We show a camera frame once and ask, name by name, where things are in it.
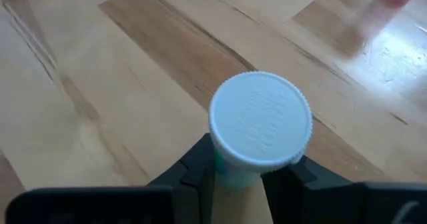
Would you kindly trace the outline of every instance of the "wooden floor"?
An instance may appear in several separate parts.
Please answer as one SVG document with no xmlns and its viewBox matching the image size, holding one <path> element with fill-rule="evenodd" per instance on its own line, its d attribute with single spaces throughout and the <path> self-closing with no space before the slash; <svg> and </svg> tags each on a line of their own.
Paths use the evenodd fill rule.
<svg viewBox="0 0 427 224">
<path fill-rule="evenodd" d="M 145 185 L 207 132 L 219 84 L 256 69 L 307 97 L 318 163 L 427 182 L 427 0 L 2 2 L 2 210 L 37 187 Z M 218 188 L 213 222 L 271 222 L 262 184 Z"/>
</svg>

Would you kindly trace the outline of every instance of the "white bottle cap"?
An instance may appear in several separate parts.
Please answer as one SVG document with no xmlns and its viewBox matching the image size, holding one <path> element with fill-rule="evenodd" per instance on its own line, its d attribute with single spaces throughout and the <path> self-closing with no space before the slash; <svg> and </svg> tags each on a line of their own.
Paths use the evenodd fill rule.
<svg viewBox="0 0 427 224">
<path fill-rule="evenodd" d="M 265 173 L 295 163 L 312 133 L 312 114 L 292 83 L 272 73 L 236 75 L 218 88 L 209 107 L 209 129 L 223 158 Z"/>
</svg>

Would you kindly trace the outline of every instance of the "hardwood floor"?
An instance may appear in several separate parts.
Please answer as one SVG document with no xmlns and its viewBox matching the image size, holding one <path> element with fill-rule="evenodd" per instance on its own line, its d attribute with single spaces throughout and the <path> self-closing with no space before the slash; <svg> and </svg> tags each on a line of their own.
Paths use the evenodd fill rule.
<svg viewBox="0 0 427 224">
<path fill-rule="evenodd" d="M 219 84 L 255 69 L 307 97 L 312 159 L 353 181 L 427 181 L 426 0 L 2 2 L 8 198 L 146 184 L 207 132 Z M 271 222 L 261 183 L 215 200 L 214 223 Z"/>
</svg>

